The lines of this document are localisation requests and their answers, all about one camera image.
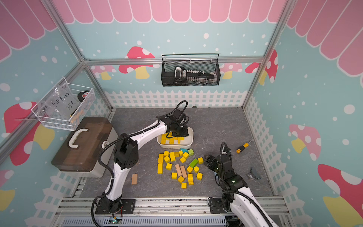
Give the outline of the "small yellow cube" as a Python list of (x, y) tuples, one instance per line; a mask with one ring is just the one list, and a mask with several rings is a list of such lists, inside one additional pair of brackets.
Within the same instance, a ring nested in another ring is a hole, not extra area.
[(204, 159), (202, 157), (198, 158), (198, 164), (201, 165), (204, 163)]

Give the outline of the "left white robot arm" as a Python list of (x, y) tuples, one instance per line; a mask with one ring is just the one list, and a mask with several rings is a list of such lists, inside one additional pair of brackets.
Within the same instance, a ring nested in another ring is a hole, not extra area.
[[(108, 144), (101, 151), (98, 163), (111, 173), (108, 186), (102, 195), (95, 197), (91, 205), (91, 218), (95, 226), (99, 227), (95, 218), (94, 207), (101, 208), (109, 214), (116, 214), (123, 208), (122, 194), (126, 177), (139, 160), (139, 149), (143, 145), (162, 135), (172, 133), (174, 137), (187, 137), (189, 117), (184, 113), (188, 101), (181, 101), (173, 111), (157, 117), (150, 126), (131, 134), (123, 133), (119, 138)], [(113, 168), (102, 161), (102, 155), (112, 146)]]

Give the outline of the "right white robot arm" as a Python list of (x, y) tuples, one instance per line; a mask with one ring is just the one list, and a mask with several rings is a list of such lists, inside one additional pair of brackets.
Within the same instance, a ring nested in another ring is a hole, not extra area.
[(215, 180), (222, 189), (222, 208), (232, 213), (244, 227), (276, 227), (276, 222), (255, 199), (246, 181), (235, 173), (231, 149), (222, 142), (219, 155), (205, 155), (204, 165), (215, 172)]

